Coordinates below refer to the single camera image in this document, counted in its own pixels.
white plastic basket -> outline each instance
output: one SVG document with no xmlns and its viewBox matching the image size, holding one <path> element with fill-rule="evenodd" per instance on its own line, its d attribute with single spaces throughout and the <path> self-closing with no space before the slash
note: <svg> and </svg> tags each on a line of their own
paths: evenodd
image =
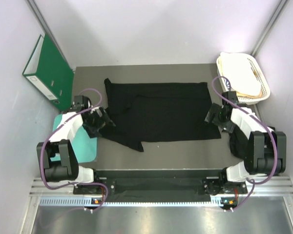
<svg viewBox="0 0 293 234">
<path fill-rule="evenodd" d="M 267 81 L 264 77 L 264 74 L 263 74 L 262 70 L 260 69 L 256 59 L 248 54 L 240 53 L 240 55 L 245 57 L 250 62 L 251 68 L 252 68 L 255 76 L 262 86 L 262 97 L 261 98 L 249 98 L 249 97 L 238 96 L 238 100 L 240 103 L 245 103 L 247 105 L 254 105 L 262 100 L 267 99 L 270 96 L 270 88 L 267 84 Z M 217 59 L 216 64 L 217 64 L 217 73 L 218 73 L 218 75 L 222 76 L 223 74 L 220 69 L 219 59 Z M 225 79 L 221 78 L 220 84 L 221 84 L 221 87 L 224 92 L 229 90 L 229 84 L 225 82 Z"/>
</svg>

binder label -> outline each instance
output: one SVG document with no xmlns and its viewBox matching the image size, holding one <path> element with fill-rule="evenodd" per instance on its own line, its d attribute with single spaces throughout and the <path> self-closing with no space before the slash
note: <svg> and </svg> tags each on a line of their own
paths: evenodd
<svg viewBox="0 0 293 234">
<path fill-rule="evenodd" d="M 37 89 L 40 90 L 40 92 L 43 93 L 49 100 L 57 100 L 57 97 L 54 96 L 54 94 L 45 86 L 44 83 L 42 83 L 37 76 L 27 76 L 26 77 L 33 85 L 36 86 Z"/>
</svg>

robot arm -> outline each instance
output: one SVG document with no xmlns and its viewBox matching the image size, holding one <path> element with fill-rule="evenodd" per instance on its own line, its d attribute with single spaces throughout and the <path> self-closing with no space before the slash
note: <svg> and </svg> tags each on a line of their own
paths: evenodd
<svg viewBox="0 0 293 234">
<path fill-rule="evenodd" d="M 238 103 L 236 92 L 229 91 L 222 94 L 227 99 Z M 223 183 L 244 182 L 247 178 L 264 176 L 271 172 L 274 158 L 271 139 L 267 131 L 258 124 L 251 115 L 255 113 L 245 105 L 241 106 L 248 114 L 240 109 L 232 108 L 223 101 L 223 106 L 213 103 L 205 121 L 221 127 L 223 131 L 232 134 L 241 131 L 246 138 L 245 153 L 242 162 L 225 168 L 222 172 Z M 278 160 L 276 174 L 285 171 L 286 167 L 286 135 L 269 128 L 277 145 Z"/>
<path fill-rule="evenodd" d="M 89 112 L 77 115 L 70 121 L 66 121 L 76 113 L 90 108 L 91 102 L 85 96 L 75 96 L 72 106 L 63 113 L 60 124 L 64 126 L 49 139 L 43 156 L 43 170 L 47 182 L 59 182 L 69 180 L 74 182 L 90 183 L 96 180 L 93 169 L 78 165 L 72 142 L 80 127 L 84 127 L 90 138 L 100 136 L 99 130 L 106 125 L 115 126 L 106 111 L 102 107 L 93 108 Z M 43 142 L 37 145 L 38 161 Z M 60 160 L 52 161 L 56 154 Z"/>
</svg>

black t-shirt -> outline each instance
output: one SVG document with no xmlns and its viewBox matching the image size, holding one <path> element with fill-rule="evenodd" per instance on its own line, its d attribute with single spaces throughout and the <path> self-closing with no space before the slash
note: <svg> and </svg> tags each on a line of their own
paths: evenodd
<svg viewBox="0 0 293 234">
<path fill-rule="evenodd" d="M 211 106 L 207 83 L 113 84 L 105 79 L 107 112 L 116 128 L 104 138 L 143 152 L 141 141 L 220 138 L 218 127 L 204 122 Z"/>
</svg>

light blue mat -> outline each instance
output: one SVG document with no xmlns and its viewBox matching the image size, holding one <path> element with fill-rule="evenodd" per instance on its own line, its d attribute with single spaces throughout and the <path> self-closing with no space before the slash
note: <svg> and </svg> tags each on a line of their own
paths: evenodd
<svg viewBox="0 0 293 234">
<path fill-rule="evenodd" d="M 62 120 L 62 115 L 58 115 L 54 119 L 53 131 L 58 127 Z M 97 156 L 97 138 L 90 138 L 83 127 L 80 127 L 72 142 L 72 147 L 78 163 L 91 162 Z M 51 161 L 59 161 L 60 155 L 51 158 Z"/>
</svg>

